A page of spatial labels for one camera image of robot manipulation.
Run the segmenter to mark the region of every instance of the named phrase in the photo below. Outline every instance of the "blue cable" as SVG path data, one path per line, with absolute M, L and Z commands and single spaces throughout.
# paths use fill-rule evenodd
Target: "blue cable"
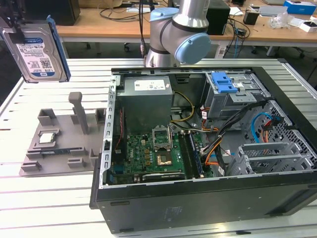
M 270 114 L 267 114 L 267 113 L 259 113 L 257 114 L 253 119 L 252 119 L 252 122 L 251 122 L 251 133 L 252 133 L 252 136 L 254 137 L 254 140 L 256 141 L 256 143 L 259 143 L 259 139 L 256 135 L 256 130 L 254 128 L 254 123 L 256 122 L 256 119 L 261 116 L 261 115 L 265 115 L 267 116 L 268 118 L 270 118 L 270 120 L 273 119 L 273 117 L 270 115 Z
M 236 38 L 236 43 L 234 44 L 234 46 L 235 46 L 234 56 L 233 56 L 234 59 L 236 58 L 237 49 L 238 49 L 237 43 L 238 43 L 238 36 L 237 36 L 237 38 Z

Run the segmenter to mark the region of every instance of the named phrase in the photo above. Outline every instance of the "blue latch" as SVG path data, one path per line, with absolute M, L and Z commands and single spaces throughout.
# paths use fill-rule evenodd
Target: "blue latch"
M 218 87 L 219 93 L 236 93 L 238 91 L 232 83 L 231 79 L 227 76 L 225 72 L 214 72 L 211 73 L 212 80 Z

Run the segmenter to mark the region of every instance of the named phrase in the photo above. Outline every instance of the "workbench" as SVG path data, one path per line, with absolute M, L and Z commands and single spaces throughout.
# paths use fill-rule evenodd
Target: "workbench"
M 111 68 L 142 67 L 141 59 L 69 59 L 68 83 L 24 83 L 20 79 L 0 107 L 0 237 L 113 237 L 99 210 L 90 210 L 93 173 L 37 178 L 19 177 L 21 162 L 38 125 L 40 109 L 56 115 L 73 114 L 70 92 L 82 92 L 86 113 L 107 106 Z M 205 59 L 196 66 L 262 66 L 279 87 L 317 127 L 317 93 L 287 63 L 276 59 Z M 292 216 L 213 225 L 118 234 L 151 237 L 249 238 L 317 236 L 317 201 Z
M 241 10 L 245 10 L 250 4 L 266 5 L 260 0 L 246 0 Z M 138 21 L 115 22 L 102 18 L 96 8 L 82 8 L 80 17 L 74 26 L 58 26 L 57 31 L 63 42 L 114 42 L 114 43 L 140 43 L 140 26 Z M 111 17 L 126 17 L 137 13 L 112 13 Z M 243 22 L 243 16 L 235 16 Z M 308 20 L 308 15 L 294 15 L 297 18 Z M 150 42 L 150 14 L 144 15 L 144 37 Z M 299 28 L 290 26 L 290 29 L 271 29 L 269 17 L 258 17 L 254 26 L 248 25 L 251 30 L 250 36 L 245 40 L 245 46 L 281 46 L 281 47 L 317 47 L 317 34 L 307 33 Z M 223 58 L 224 50 L 233 38 L 233 29 L 227 25 L 224 35 L 211 36 L 211 43 L 218 45 L 215 58 Z

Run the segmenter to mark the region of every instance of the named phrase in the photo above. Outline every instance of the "cardboard box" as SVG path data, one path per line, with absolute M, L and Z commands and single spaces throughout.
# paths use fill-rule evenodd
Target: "cardboard box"
M 306 32 L 317 32 L 317 24 L 313 21 L 304 21 L 299 28 Z
M 287 6 L 287 12 L 289 14 L 304 14 L 304 15 L 312 15 L 316 10 L 316 5 L 308 2 L 302 1 L 301 3 L 295 3 L 292 1 L 285 1 L 284 6 Z
M 114 8 L 120 6 L 122 0 L 79 0 L 79 7 L 82 8 Z

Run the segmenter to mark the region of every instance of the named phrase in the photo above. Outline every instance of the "yellow wire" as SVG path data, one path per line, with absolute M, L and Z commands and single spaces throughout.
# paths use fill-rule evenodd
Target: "yellow wire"
M 183 121 L 187 121 L 189 120 L 190 118 L 192 118 L 192 116 L 194 115 L 195 113 L 195 106 L 192 104 L 192 102 L 182 93 L 178 92 L 178 91 L 175 91 L 175 93 L 183 96 L 189 103 L 190 103 L 190 106 L 192 107 L 192 112 L 190 113 L 190 115 L 187 117 L 187 118 L 183 118 L 183 119 L 179 119 L 179 120 L 171 120 L 170 122 L 183 122 Z

